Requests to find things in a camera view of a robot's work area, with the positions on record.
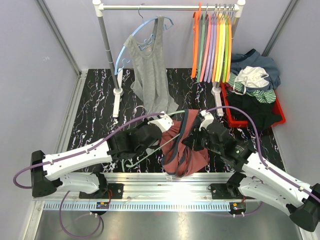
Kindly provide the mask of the mint green hanger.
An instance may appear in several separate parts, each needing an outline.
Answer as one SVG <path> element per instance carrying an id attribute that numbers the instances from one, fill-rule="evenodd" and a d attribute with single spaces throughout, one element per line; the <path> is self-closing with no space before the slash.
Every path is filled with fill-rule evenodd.
<path id="1" fill-rule="evenodd" d="M 156 153 L 157 151 L 159 151 L 162 147 L 164 147 L 165 145 L 169 144 L 171 141 L 175 140 L 180 134 L 178 133 L 177 135 L 175 135 L 174 137 L 170 138 L 168 141 L 166 141 L 164 144 L 161 144 L 159 146 L 157 146 L 155 149 L 153 149 L 150 152 L 147 152 L 147 155 L 145 155 L 143 158 L 139 159 L 137 162 L 132 163 L 132 164 L 126 164 L 125 165 L 125 160 L 123 159 L 121 161 L 121 169 L 122 172 L 125 173 L 126 172 L 126 168 L 131 169 L 134 168 L 135 166 L 139 165 L 141 162 L 143 162 L 145 159 L 149 158 L 150 156 L 152 156 L 154 153 Z"/>

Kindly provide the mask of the red tank top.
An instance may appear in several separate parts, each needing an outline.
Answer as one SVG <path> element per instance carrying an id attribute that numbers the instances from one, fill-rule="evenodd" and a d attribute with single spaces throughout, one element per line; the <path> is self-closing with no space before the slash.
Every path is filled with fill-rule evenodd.
<path id="1" fill-rule="evenodd" d="M 199 151 L 183 144 L 197 125 L 199 111 L 184 110 L 182 120 L 174 120 L 173 126 L 162 134 L 161 142 L 164 157 L 161 165 L 165 172 L 178 178 L 192 175 L 209 164 L 207 149 Z"/>

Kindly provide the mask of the grey tank top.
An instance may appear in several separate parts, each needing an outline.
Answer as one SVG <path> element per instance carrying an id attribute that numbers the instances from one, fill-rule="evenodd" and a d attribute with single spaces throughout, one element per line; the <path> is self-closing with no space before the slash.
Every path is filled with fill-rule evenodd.
<path id="1" fill-rule="evenodd" d="M 163 53 L 164 20 L 163 16 L 154 20 L 152 34 L 155 40 L 145 49 L 141 49 L 142 44 L 133 35 L 124 43 L 134 70 L 134 82 L 130 88 L 143 102 L 147 114 L 172 113 L 179 107 L 169 92 Z"/>

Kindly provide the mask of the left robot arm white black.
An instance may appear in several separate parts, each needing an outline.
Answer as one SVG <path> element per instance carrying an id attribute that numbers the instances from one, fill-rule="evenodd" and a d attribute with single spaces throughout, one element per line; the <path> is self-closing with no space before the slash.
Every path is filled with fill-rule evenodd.
<path id="1" fill-rule="evenodd" d="M 108 183 L 102 173 L 89 175 L 79 169 L 132 159 L 143 154 L 159 142 L 165 130 L 154 123 L 141 123 L 137 127 L 116 131 L 107 140 L 100 139 L 90 145 L 70 151 L 45 154 L 41 150 L 31 154 L 31 195 L 46 197 L 65 189 L 82 192 L 91 198 L 101 199 L 107 195 Z"/>

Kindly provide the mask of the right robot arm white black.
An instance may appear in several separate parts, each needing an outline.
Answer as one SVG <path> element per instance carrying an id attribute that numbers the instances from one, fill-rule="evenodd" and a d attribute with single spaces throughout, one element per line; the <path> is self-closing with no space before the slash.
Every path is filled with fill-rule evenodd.
<path id="1" fill-rule="evenodd" d="M 235 139 L 219 123 L 195 128 L 182 141 L 194 151 L 218 154 L 234 174 L 226 183 L 233 199 L 241 195 L 273 206 L 297 226 L 314 232 L 320 222 L 320 185 L 303 182 L 262 157 L 245 142 Z"/>

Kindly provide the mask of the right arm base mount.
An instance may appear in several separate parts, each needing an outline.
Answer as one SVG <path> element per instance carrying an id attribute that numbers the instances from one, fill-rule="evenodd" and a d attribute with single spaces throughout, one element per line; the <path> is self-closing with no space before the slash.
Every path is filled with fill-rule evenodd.
<path id="1" fill-rule="evenodd" d="M 211 183 L 207 189 L 211 193 L 211 198 L 213 200 L 223 200 L 223 199 L 238 199 L 238 193 L 229 192 L 227 185 L 225 183 Z"/>

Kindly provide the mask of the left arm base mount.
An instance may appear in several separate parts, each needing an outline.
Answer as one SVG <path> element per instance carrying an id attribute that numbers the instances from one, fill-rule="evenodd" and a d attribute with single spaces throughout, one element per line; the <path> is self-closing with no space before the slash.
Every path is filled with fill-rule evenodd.
<path id="1" fill-rule="evenodd" d="M 109 183 L 107 190 L 98 190 L 95 193 L 85 193 L 80 192 L 80 199 L 116 199 L 121 200 L 124 193 L 124 184 L 123 183 Z"/>

